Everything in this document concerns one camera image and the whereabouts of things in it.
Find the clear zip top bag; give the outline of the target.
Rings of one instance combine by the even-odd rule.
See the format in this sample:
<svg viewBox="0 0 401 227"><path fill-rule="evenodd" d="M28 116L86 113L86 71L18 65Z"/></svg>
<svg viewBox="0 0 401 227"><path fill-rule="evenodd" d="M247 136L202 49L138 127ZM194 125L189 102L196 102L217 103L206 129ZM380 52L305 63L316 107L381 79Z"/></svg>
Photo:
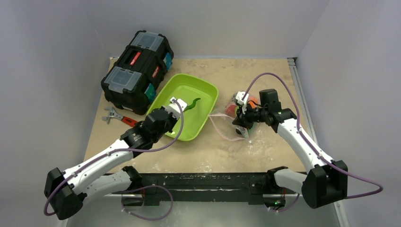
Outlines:
<svg viewBox="0 0 401 227"><path fill-rule="evenodd" d="M209 119L223 139L232 142L246 140L251 143L250 133L254 123L245 119L245 111L260 106L255 96L238 91L232 95L224 107L213 110L209 114Z"/></svg>

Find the green fake chili pepper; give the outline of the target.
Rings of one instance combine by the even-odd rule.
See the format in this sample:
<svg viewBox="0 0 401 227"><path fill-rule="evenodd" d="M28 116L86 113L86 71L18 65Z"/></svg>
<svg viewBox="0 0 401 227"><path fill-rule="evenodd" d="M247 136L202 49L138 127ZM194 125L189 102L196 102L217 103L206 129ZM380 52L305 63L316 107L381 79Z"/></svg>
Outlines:
<svg viewBox="0 0 401 227"><path fill-rule="evenodd" d="M196 103L197 103L199 100L201 100L201 98L199 98L199 97L193 99L192 103L189 104L189 105L187 105L187 107L185 108L184 112L193 109L193 108L196 106Z"/></svg>

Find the lime green plastic tray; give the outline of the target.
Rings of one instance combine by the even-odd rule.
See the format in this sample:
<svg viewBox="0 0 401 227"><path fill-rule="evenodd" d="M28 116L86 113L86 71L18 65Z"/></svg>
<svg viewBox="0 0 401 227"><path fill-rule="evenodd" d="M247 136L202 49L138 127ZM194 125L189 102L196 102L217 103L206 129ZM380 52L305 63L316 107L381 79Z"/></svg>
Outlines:
<svg viewBox="0 0 401 227"><path fill-rule="evenodd" d="M215 106L218 95L219 90L212 83L195 76L176 74L160 90L147 114L155 108L166 106L173 97L182 99L189 105L194 99L199 98L195 107L184 113L183 131L178 138L180 141L190 141L200 133Z"/></svg>

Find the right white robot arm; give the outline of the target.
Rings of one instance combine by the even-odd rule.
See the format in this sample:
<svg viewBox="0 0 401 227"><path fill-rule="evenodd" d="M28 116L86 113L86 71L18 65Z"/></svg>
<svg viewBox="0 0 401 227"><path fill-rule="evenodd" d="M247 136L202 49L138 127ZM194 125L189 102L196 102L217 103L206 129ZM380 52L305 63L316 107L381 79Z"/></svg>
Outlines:
<svg viewBox="0 0 401 227"><path fill-rule="evenodd" d="M267 124L293 149L306 170L302 174L285 166L271 169L266 174L263 188L270 192L286 188L299 193L312 209L345 199L348 194L347 165L343 161L334 161L302 133L297 116L291 109L281 107L276 90L262 90L259 95L261 103L253 105L244 91L234 95L238 108L233 125L248 130L254 123Z"/></svg>

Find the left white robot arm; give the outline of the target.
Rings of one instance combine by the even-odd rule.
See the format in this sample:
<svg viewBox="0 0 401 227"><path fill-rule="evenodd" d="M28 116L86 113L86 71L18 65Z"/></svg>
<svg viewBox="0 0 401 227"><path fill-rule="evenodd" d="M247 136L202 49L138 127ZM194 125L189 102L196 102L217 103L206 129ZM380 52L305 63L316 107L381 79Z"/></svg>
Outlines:
<svg viewBox="0 0 401 227"><path fill-rule="evenodd" d="M182 100L174 100L154 109L143 121L135 123L112 145L87 161L63 171L57 167L49 171L44 188L47 198L44 215L56 215L59 220L65 220L85 204L107 194L143 193L158 188L158 185L144 185L141 175L132 166L111 175L107 172L142 153L162 151L173 145L183 131L182 125L169 144L153 148L165 133L173 131L178 121L184 121L187 108Z"/></svg>

